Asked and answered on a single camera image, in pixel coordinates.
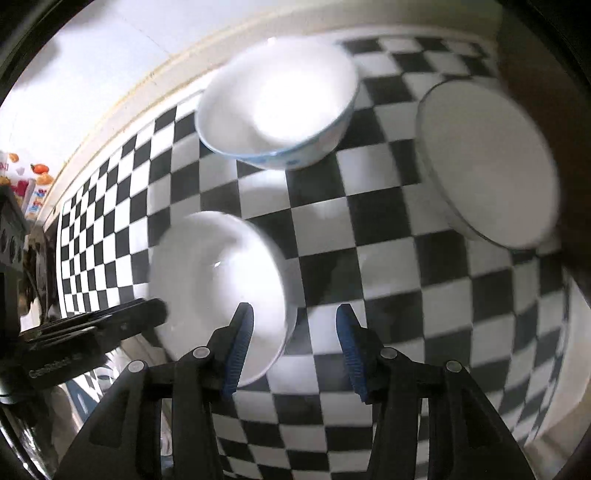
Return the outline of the white bowl rose pattern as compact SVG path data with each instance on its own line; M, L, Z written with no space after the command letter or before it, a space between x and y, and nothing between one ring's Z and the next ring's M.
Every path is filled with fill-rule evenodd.
M287 261L269 236L230 214L203 211L175 222L153 250L149 295L164 302L156 336L174 360L252 305L253 332L239 384L266 375L297 323Z

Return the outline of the white bowl blue hearts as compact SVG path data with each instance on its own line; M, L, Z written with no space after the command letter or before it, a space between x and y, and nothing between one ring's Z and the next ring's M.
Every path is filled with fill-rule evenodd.
M360 87L341 46L270 38L221 68L201 96L195 128L215 154L260 169L301 169L337 148Z

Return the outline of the black white checkered mat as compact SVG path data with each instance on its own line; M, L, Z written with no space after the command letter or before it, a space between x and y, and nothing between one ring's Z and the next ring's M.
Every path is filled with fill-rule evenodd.
M363 477L372 411L346 374L335 332L342 303L409 358L466 365L520 443L537 436L561 370L559 256L466 240L432 209L416 166L419 100L449 79L494 84L492 50L407 35L345 47L361 89L324 160L270 173L218 157L197 136L191 99L136 129L61 210L66 315L144 296L154 246L200 210L249 220L280 247L297 326L270 372L214 407L229 479Z

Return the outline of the black gas stove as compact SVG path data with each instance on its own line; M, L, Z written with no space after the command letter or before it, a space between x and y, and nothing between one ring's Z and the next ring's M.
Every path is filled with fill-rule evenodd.
M25 220L12 189L1 187L1 334L15 337L20 319L40 304L40 321L57 314L53 251L43 230Z

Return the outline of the brown rice cooker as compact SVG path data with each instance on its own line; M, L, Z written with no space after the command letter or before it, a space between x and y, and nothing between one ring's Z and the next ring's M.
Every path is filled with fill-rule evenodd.
M590 275L590 104L542 41L505 9L498 68L511 96L544 134L561 186L559 232L565 262Z

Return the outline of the colourful wall sticker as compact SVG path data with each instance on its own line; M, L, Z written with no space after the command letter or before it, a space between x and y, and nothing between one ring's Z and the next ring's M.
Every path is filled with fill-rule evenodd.
M54 183L45 164L26 164L16 153L0 153L1 185L8 186L20 206L24 217L36 222L47 194Z

